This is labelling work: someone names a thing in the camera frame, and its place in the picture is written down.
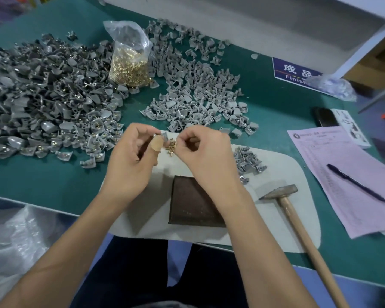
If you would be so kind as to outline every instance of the pen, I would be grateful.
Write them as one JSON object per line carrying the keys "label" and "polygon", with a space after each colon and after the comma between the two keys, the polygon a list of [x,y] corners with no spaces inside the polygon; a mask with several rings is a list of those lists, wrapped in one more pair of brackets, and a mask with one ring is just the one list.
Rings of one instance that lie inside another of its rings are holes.
{"label": "pen", "polygon": [[349,180],[350,182],[352,182],[354,185],[358,186],[359,188],[361,188],[362,190],[364,190],[366,193],[369,193],[371,196],[373,196],[374,198],[378,199],[379,201],[382,201],[385,203],[385,199],[383,197],[381,197],[378,193],[376,193],[375,191],[372,191],[371,189],[369,189],[368,187],[365,187],[364,185],[362,185],[361,183],[357,182],[356,180],[354,180],[352,177],[346,175],[345,173],[341,172],[339,169],[337,169],[334,165],[332,164],[327,164],[326,166],[328,166],[328,168],[333,171],[336,175],[338,175],[339,177],[343,178],[343,179],[346,179],[346,180]]}

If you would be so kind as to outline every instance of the hand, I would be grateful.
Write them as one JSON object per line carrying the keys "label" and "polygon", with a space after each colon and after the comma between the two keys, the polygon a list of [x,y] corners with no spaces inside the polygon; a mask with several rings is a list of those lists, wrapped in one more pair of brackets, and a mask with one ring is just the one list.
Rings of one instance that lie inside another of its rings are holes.
{"label": "hand", "polygon": [[157,164],[159,151],[149,143],[154,134],[161,131],[150,125],[132,123],[111,153],[99,195],[117,203],[122,210],[145,189]]}
{"label": "hand", "polygon": [[188,166],[222,214],[225,203],[231,203],[231,196],[239,198],[245,192],[230,137],[218,130],[195,125],[183,130],[176,141],[175,154]]}

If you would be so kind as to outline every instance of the blue sign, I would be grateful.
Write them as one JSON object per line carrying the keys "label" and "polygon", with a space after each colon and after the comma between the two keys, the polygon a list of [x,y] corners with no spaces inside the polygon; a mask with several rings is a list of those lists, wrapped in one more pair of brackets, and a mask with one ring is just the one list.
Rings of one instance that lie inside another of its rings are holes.
{"label": "blue sign", "polygon": [[272,64],[274,66],[274,76],[276,79],[297,84],[308,89],[313,89],[314,91],[322,92],[318,89],[310,87],[304,82],[307,77],[321,76],[321,72],[275,57],[272,58]]}

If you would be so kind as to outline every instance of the clear plastic bag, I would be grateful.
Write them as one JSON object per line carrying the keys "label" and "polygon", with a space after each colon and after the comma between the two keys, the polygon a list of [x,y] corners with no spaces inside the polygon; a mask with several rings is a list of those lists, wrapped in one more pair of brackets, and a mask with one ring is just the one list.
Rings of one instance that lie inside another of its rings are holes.
{"label": "clear plastic bag", "polygon": [[313,76],[305,79],[305,83],[343,101],[356,101],[356,92],[345,79],[331,75]]}
{"label": "clear plastic bag", "polygon": [[0,209],[0,300],[64,232],[54,212]]}
{"label": "clear plastic bag", "polygon": [[129,87],[149,85],[147,63],[153,43],[143,29],[126,20],[104,21],[104,27],[115,41],[110,79]]}

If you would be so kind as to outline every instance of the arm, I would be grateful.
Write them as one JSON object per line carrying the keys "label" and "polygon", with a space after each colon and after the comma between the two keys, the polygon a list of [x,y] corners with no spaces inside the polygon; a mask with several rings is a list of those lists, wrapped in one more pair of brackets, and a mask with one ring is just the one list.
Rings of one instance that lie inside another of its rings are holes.
{"label": "arm", "polygon": [[214,201],[230,234],[250,307],[318,307],[238,178],[227,134],[185,129],[176,155]]}
{"label": "arm", "polygon": [[158,152],[146,149],[152,126],[131,124],[113,149],[103,187],[77,221],[19,280],[0,308],[68,307],[108,229],[147,186]]}

